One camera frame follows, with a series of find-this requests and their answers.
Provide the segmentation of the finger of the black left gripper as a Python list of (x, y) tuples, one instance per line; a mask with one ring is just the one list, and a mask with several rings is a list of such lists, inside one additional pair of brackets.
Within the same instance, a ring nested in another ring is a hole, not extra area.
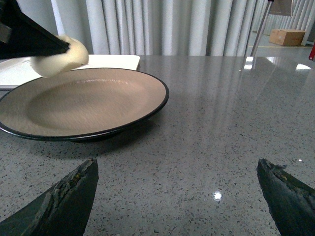
[(0, 2), (1, 59), (53, 56), (66, 53), (69, 48), (69, 43), (25, 15), (17, 1)]

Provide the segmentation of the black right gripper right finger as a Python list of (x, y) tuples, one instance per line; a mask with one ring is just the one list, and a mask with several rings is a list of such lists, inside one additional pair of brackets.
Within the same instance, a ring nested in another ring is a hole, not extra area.
[(257, 177), (269, 212), (283, 236), (315, 234), (315, 190), (285, 170), (259, 159)]

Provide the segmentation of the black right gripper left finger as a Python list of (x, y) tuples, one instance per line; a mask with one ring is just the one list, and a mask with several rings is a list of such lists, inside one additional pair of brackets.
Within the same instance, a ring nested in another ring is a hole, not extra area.
[(2, 236), (82, 236), (98, 183), (96, 159), (88, 159), (35, 200), (0, 223)]

